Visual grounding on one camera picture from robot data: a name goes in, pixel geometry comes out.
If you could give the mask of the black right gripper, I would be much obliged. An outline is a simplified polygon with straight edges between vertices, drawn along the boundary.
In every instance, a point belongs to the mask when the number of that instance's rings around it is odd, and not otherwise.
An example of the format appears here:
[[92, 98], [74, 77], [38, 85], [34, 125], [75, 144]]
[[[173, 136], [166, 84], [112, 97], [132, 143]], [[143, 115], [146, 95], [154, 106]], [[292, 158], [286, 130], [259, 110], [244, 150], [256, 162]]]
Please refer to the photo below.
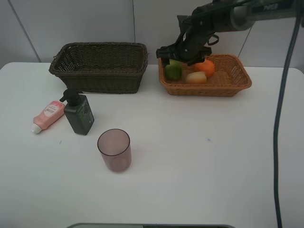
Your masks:
[[156, 50], [156, 57], [162, 65], [170, 64], [170, 59], [187, 62], [188, 66], [203, 63], [205, 56], [212, 54], [211, 48], [205, 46], [212, 37], [212, 20], [210, 16], [191, 18], [177, 16], [180, 35], [175, 43]]

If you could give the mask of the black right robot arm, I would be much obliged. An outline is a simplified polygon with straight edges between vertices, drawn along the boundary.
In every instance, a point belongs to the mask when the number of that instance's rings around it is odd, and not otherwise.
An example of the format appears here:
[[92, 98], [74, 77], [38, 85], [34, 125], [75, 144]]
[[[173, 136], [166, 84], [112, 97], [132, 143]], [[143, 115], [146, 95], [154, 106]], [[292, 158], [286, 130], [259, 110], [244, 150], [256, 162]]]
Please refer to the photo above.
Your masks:
[[165, 67], [170, 60], [188, 66], [211, 55], [218, 33], [245, 31], [261, 20], [303, 18], [302, 0], [214, 0], [197, 7], [190, 16], [178, 15], [180, 34], [175, 43], [156, 50]]

